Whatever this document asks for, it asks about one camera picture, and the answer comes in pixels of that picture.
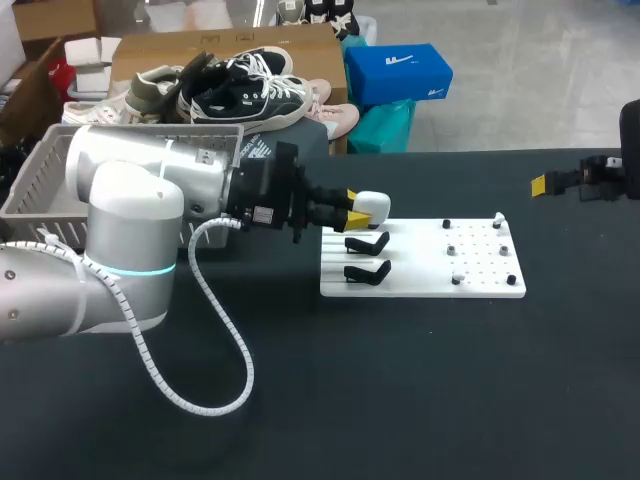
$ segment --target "white floor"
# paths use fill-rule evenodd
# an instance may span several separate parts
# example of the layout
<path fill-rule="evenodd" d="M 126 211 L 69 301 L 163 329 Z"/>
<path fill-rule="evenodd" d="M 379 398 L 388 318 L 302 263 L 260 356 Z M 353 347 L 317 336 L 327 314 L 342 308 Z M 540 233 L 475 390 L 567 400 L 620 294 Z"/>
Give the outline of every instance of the white floor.
<path fill-rule="evenodd" d="M 122 8 L 102 0 L 122 31 Z M 446 100 L 418 106 L 412 151 L 619 146 L 640 98 L 640 5 L 616 0 L 356 0 L 378 44 L 433 43 L 453 67 Z M 235 26 L 277 0 L 227 0 Z"/>

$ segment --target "black tablecloth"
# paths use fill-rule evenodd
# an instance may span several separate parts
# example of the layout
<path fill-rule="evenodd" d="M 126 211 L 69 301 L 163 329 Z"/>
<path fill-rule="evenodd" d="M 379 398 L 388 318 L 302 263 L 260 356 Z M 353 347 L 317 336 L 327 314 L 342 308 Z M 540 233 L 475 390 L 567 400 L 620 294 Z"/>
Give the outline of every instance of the black tablecloth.
<path fill-rule="evenodd" d="M 510 222 L 523 300 L 326 299 L 318 230 L 237 233 L 203 271 L 254 355 L 249 404 L 177 410 L 129 336 L 0 348 L 0 478 L 636 479 L 640 204 L 529 198 L 584 151 L 312 162 L 381 190 L 400 218 Z M 167 380 L 220 405 L 244 385 L 229 335 L 181 262 L 148 333 Z"/>

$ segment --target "pink sneaker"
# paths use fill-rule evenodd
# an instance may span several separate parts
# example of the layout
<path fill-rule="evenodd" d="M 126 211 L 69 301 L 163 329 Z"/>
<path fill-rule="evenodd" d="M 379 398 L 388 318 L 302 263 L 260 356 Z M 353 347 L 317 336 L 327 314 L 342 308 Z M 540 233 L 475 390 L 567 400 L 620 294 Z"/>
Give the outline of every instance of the pink sneaker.
<path fill-rule="evenodd" d="M 324 105 L 331 96 L 331 84 L 326 80 L 310 80 L 309 85 L 313 89 L 313 100 L 320 105 Z"/>
<path fill-rule="evenodd" d="M 327 127 L 329 141 L 340 138 L 358 124 L 360 112 L 353 105 L 320 105 L 313 102 L 307 117 Z"/>

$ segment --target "white board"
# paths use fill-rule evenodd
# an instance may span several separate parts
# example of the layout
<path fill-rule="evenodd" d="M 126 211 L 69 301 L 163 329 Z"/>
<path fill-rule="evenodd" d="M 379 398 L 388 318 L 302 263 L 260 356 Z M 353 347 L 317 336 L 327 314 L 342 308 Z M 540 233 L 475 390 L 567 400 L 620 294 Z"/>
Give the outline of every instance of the white board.
<path fill-rule="evenodd" d="M 520 270 L 509 223 L 493 228 L 491 219 L 391 219 L 378 230 L 335 233 L 324 228 L 320 292 L 326 297 L 430 297 L 430 298 L 522 298 L 527 288 Z M 375 243 L 388 231 L 390 241 L 378 257 L 347 253 L 345 238 Z M 454 246 L 455 255 L 447 254 Z M 506 246 L 506 256 L 500 248 Z M 376 271 L 391 260 L 391 272 L 377 287 L 348 283 L 344 267 L 352 265 Z M 465 275 L 460 285 L 455 273 Z M 515 275 L 514 285 L 507 283 Z"/>

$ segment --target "white coiled cable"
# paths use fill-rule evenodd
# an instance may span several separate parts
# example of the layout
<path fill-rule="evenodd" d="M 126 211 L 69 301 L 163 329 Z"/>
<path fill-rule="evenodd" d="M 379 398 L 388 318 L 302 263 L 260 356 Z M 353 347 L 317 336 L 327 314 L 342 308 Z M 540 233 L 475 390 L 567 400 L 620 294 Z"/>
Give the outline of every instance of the white coiled cable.
<path fill-rule="evenodd" d="M 129 302 L 124 293 L 122 293 L 122 290 L 120 290 L 120 288 L 118 287 L 118 284 L 116 283 L 114 277 L 109 275 L 108 272 L 104 271 L 102 267 L 96 266 L 86 259 L 82 259 L 82 265 L 87 270 L 89 270 L 89 272 L 91 272 L 91 274 L 96 277 L 105 287 L 107 287 L 107 289 L 111 292 L 111 294 L 118 302 L 120 310 L 122 310 L 122 313 L 124 314 L 125 319 L 129 324 L 131 334 L 133 335 L 133 340 L 136 343 L 136 347 L 138 348 L 140 357 L 142 358 L 142 361 L 144 362 L 145 367 L 147 368 L 147 371 L 149 372 L 149 375 L 151 376 L 151 379 L 156 384 L 156 386 L 173 404 L 189 413 L 201 415 L 204 417 L 221 417 L 240 408 L 247 401 L 249 395 L 251 395 L 251 390 L 253 389 L 254 383 L 254 369 L 251 353 L 244 343 L 244 340 L 242 340 L 240 333 L 238 333 L 238 330 L 231 322 L 231 319 L 229 319 L 229 316 L 224 311 L 224 308 L 222 308 L 222 305 L 220 305 L 220 302 L 209 288 L 209 285 L 207 285 L 207 282 L 202 276 L 200 268 L 198 267 L 198 262 L 196 260 L 196 245 L 198 243 L 198 239 L 204 234 L 204 232 L 214 227 L 228 227 L 239 230 L 240 228 L 242 228 L 242 223 L 238 220 L 230 218 L 215 218 L 213 220 L 209 220 L 196 229 L 196 231 L 191 236 L 188 248 L 189 265 L 191 267 L 191 271 L 200 284 L 202 291 L 209 299 L 209 302 L 211 302 L 211 305 L 216 310 L 218 315 L 220 315 L 220 318 L 233 336 L 233 339 L 235 340 L 238 348 L 240 349 L 240 352 L 242 353 L 247 370 L 247 380 L 244 386 L 244 390 L 236 400 L 224 407 L 207 408 L 195 405 L 182 398 L 167 384 L 167 382 L 158 371 L 158 368 L 156 367 L 153 359 L 151 358 L 151 354 L 149 353 L 147 344 L 144 341 L 144 337 L 142 336 L 142 332 L 140 331 L 136 317 L 131 309 L 131 305 L 129 305 Z M 56 235 L 52 235 L 47 232 L 45 238 L 47 239 L 48 243 L 51 243 L 51 245 L 36 242 L 9 242 L 1 245 L 9 248 L 18 248 L 22 250 L 40 252 L 72 264 L 78 264 L 77 259 L 79 257 L 73 250 L 62 249 L 53 246 L 53 244 L 59 242 Z"/>

